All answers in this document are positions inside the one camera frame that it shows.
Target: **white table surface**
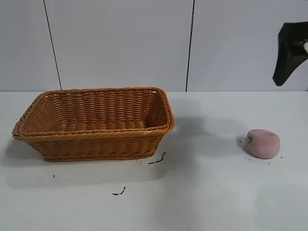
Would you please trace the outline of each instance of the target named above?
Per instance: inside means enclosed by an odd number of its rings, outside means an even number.
[[[72,163],[12,138],[38,94],[0,92],[0,230],[308,230],[308,92],[169,93],[177,125],[153,157]],[[254,128],[280,136],[276,158],[242,150]]]

